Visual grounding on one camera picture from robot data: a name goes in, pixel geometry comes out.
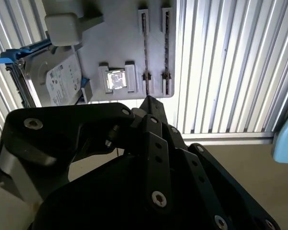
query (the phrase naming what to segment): floor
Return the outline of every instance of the floor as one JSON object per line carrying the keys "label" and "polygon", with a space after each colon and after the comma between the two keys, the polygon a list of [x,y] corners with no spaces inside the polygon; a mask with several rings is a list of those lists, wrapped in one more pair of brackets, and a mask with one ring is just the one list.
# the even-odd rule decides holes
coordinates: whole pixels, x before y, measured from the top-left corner
{"label": "floor", "polygon": [[[207,149],[288,230],[288,165],[271,158],[270,145],[208,146]],[[71,165],[70,180],[115,158],[114,152]],[[25,230],[32,217],[26,205],[0,189],[0,230]]]}

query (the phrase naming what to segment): white plastic piece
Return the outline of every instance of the white plastic piece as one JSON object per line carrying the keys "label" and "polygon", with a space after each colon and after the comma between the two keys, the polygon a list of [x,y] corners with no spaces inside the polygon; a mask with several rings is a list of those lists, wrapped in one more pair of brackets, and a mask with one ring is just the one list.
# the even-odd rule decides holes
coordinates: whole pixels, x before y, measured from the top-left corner
{"label": "white plastic piece", "polygon": [[47,15],[45,23],[53,45],[75,46],[81,43],[82,31],[76,14]]}
{"label": "white plastic piece", "polygon": [[136,92],[136,73],[134,65],[125,65],[128,92]]}

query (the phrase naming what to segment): white metal panel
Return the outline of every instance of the white metal panel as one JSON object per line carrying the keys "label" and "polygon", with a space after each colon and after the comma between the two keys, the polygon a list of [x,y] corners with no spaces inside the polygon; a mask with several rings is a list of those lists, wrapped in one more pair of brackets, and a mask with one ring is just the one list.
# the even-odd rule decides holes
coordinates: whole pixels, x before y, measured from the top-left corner
{"label": "white metal panel", "polygon": [[177,24],[186,54],[176,57],[179,130],[198,141],[277,131],[288,110],[288,0],[178,4],[186,7],[179,18],[186,23]]}

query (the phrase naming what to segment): bolt hole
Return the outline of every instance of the bolt hole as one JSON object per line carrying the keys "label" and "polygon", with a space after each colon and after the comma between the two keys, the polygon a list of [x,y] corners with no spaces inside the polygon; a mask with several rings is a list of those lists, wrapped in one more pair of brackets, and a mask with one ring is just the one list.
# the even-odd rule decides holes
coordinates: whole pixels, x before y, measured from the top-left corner
{"label": "bolt hole", "polygon": [[32,127],[37,127],[38,123],[36,121],[30,121],[29,125],[32,126]]}
{"label": "bolt hole", "polygon": [[157,119],[154,118],[153,116],[150,118],[150,120],[151,120],[152,122],[154,122],[154,123],[158,123]]}
{"label": "bolt hole", "polygon": [[197,146],[197,149],[198,149],[200,152],[203,152],[203,151],[204,151],[203,148],[200,147],[200,146]]}
{"label": "bolt hole", "polygon": [[161,148],[162,148],[162,146],[161,146],[159,143],[156,143],[156,147],[157,147],[158,149],[161,149]]}
{"label": "bolt hole", "polygon": [[163,202],[163,198],[162,198],[162,196],[160,196],[160,195],[156,195],[156,199],[157,199],[157,201],[159,201],[160,203]]}
{"label": "bolt hole", "polygon": [[156,156],[156,157],[155,157],[155,160],[156,160],[158,163],[161,163],[161,162],[162,162],[162,159],[161,159],[161,157],[159,157],[159,156]]}
{"label": "bolt hole", "polygon": [[222,220],[219,219],[219,224],[223,227],[225,224]]}
{"label": "bolt hole", "polygon": [[204,182],[205,182],[204,178],[202,178],[201,176],[199,176],[199,177],[198,177],[198,179],[199,179],[199,180],[200,180],[200,182],[202,182],[202,183],[204,183]]}

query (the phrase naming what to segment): hard drive label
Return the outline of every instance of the hard drive label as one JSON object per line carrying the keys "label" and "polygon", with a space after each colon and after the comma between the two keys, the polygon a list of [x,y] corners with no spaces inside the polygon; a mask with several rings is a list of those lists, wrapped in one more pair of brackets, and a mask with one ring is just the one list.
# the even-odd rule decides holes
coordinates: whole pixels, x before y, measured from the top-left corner
{"label": "hard drive label", "polygon": [[75,54],[47,73],[46,86],[51,105],[66,105],[81,87],[81,69]]}

